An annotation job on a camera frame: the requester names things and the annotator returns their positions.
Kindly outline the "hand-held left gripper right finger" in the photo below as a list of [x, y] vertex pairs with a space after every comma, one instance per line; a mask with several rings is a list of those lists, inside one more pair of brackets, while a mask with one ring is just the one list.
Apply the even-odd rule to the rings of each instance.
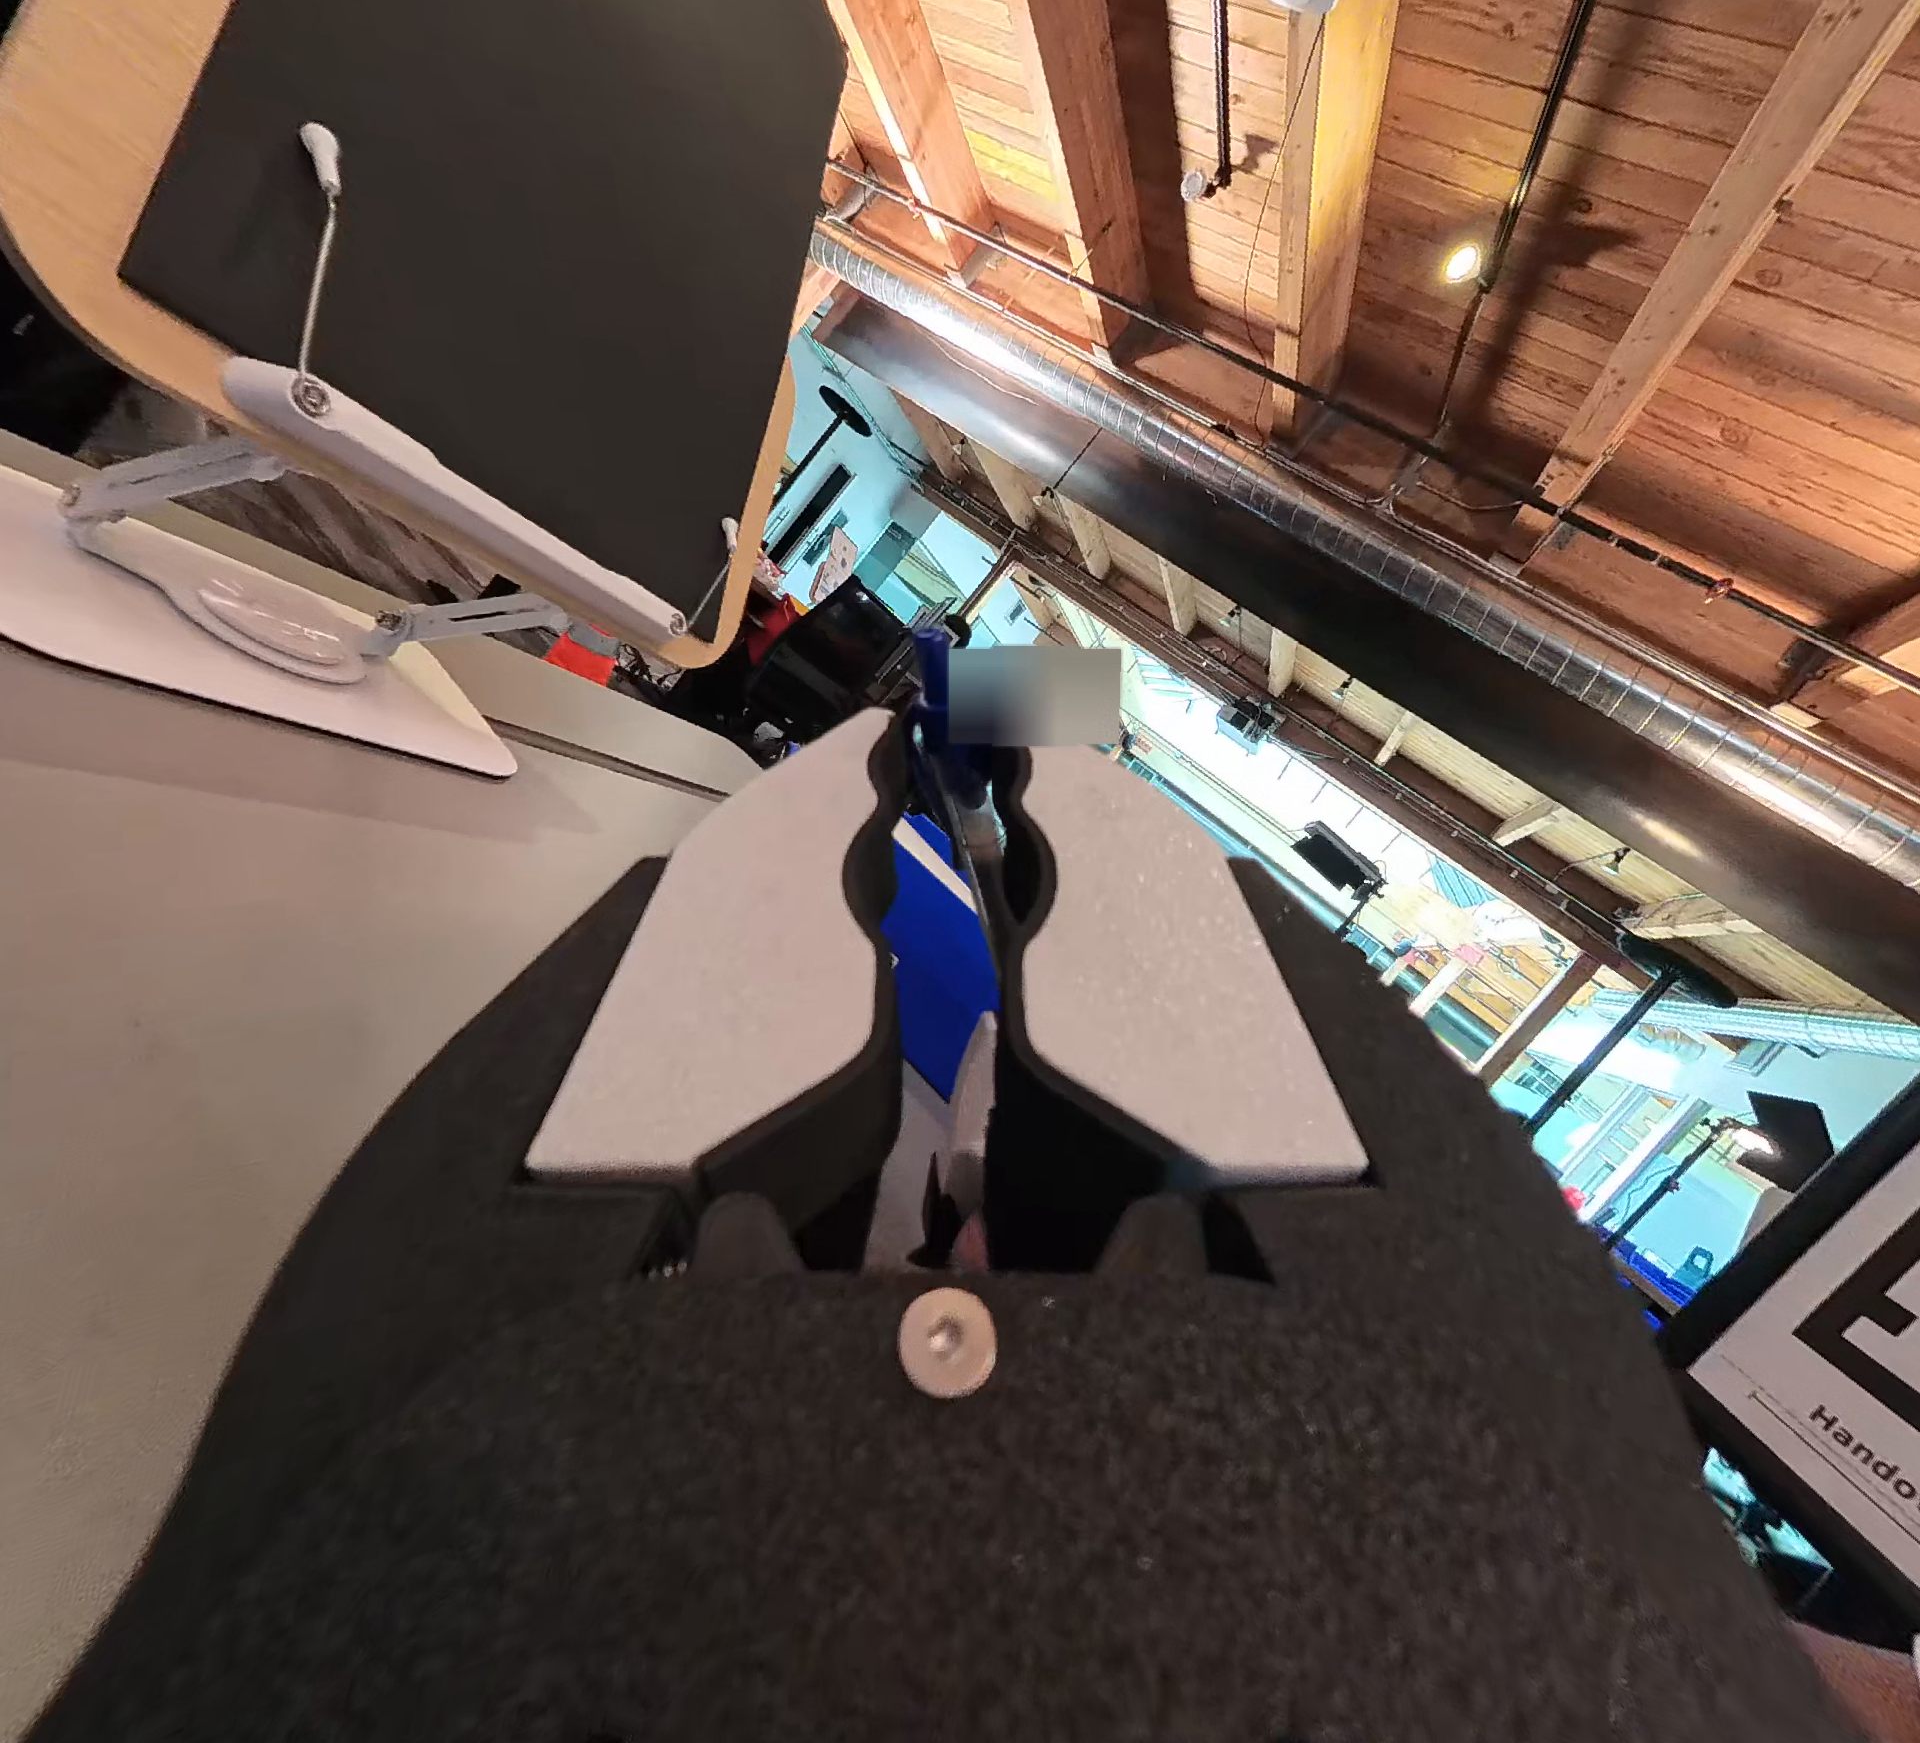
[[1091, 746], [1006, 774], [979, 1224], [995, 1270], [1091, 1270], [1135, 1203], [1345, 1189], [1369, 1156], [1229, 856]]

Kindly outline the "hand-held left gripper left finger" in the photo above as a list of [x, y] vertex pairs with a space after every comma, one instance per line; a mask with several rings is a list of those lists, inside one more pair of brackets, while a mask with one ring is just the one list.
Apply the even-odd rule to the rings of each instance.
[[906, 746], [865, 708], [728, 796], [665, 861], [523, 1155], [525, 1181], [754, 1196], [858, 1270], [900, 1137], [884, 918]]

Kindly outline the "blue plastic bin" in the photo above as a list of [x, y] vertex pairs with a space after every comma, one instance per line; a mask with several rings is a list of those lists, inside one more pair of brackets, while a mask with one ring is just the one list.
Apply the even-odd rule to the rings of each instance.
[[949, 1101], [977, 1021], [1000, 994], [972, 891], [933, 819], [900, 817], [898, 887], [884, 918], [893, 956], [902, 1058]]

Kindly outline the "black light panel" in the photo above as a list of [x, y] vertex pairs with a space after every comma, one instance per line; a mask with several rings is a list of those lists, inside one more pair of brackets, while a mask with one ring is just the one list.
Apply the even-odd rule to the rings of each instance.
[[1325, 822], [1312, 822], [1291, 843], [1291, 851], [1334, 889], [1361, 901], [1384, 889], [1385, 877], [1380, 866]]

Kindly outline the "black office chair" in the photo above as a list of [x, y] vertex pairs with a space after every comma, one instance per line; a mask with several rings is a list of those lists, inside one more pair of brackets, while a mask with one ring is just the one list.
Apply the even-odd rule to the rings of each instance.
[[912, 630], [852, 576], [787, 626], [746, 681], [746, 721], [809, 742], [871, 706], [912, 651]]

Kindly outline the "large framed tag sign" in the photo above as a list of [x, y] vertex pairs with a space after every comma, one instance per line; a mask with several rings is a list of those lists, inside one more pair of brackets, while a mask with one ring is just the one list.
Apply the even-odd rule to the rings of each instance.
[[1659, 1347], [1704, 1447], [1914, 1633], [1914, 1084], [1667, 1321]]

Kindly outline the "black board with wooden edge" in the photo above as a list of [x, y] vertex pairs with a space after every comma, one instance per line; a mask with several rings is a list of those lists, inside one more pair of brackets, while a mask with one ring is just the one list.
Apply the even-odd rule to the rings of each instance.
[[845, 86], [823, 0], [20, 0], [3, 250], [234, 431], [309, 371], [685, 612], [741, 626]]

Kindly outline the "silver air duct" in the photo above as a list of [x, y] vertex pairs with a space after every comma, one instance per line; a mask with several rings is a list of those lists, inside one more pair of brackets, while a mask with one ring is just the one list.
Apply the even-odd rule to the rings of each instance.
[[1282, 606], [1282, 550], [1365, 584], [1325, 655], [1422, 708], [1665, 867], [1728, 877], [1762, 839], [1820, 843], [1916, 889], [1916, 790], [1812, 742], [1616, 626], [1387, 522], [1342, 485], [1258, 454], [1069, 341], [843, 226], [809, 257], [852, 291], [832, 343], [977, 450], [1020, 467], [1246, 611]]

